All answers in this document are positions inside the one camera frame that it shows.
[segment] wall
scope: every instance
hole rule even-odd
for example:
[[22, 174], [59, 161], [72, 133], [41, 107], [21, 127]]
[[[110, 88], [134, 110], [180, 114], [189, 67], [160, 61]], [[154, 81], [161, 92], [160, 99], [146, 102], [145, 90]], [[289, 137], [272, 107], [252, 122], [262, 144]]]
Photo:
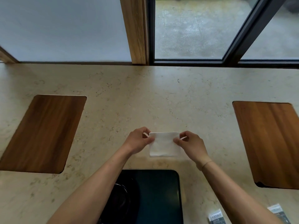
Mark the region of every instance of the wall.
[[0, 46], [19, 61], [129, 61], [119, 0], [0, 0]]

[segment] person's left hand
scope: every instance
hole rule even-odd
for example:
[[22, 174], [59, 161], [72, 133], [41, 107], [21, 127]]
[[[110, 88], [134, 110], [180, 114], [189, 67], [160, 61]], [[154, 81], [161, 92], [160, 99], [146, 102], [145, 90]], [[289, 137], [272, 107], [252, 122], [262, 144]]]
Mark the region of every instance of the person's left hand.
[[140, 152], [146, 145], [155, 140], [154, 137], [148, 137], [144, 133], [149, 134], [150, 130], [146, 127], [135, 129], [129, 134], [122, 147], [128, 149], [130, 154], [136, 154]]

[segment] folded napkin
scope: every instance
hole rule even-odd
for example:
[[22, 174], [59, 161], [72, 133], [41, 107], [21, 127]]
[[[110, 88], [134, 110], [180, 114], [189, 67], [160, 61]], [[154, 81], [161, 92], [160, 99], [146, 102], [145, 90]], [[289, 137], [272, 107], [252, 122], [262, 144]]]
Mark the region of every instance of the folded napkin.
[[173, 142], [174, 138], [179, 138], [179, 132], [150, 133], [154, 137], [154, 142], [150, 143], [150, 156], [179, 156], [181, 147]]

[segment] hand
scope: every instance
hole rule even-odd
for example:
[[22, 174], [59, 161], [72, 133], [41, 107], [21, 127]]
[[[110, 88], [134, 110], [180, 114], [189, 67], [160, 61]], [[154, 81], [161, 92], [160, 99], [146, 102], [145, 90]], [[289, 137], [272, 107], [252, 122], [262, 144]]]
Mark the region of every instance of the hand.
[[197, 134], [185, 131], [180, 133], [180, 138], [183, 139], [175, 138], [173, 140], [174, 143], [184, 149], [187, 156], [196, 163], [199, 170], [202, 170], [206, 163], [212, 161], [207, 154], [207, 149], [204, 145], [203, 139], [201, 139]]
[[129, 134], [122, 147], [128, 149], [130, 154], [136, 154], [140, 152], [146, 145], [155, 140], [154, 137], [148, 137], [144, 133], [149, 134], [150, 130], [146, 127], [135, 129]]

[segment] black window frame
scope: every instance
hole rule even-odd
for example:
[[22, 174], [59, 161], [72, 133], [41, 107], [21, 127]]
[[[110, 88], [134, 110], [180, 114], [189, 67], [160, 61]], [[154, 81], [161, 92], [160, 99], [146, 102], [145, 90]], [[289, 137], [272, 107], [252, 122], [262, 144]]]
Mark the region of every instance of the black window frame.
[[190, 67], [258, 67], [258, 68], [299, 68], [298, 60], [287, 59], [246, 59], [242, 56], [267, 26], [286, 0], [257, 0], [243, 25], [219, 59], [155, 59], [155, 0], [148, 2], [150, 65]]

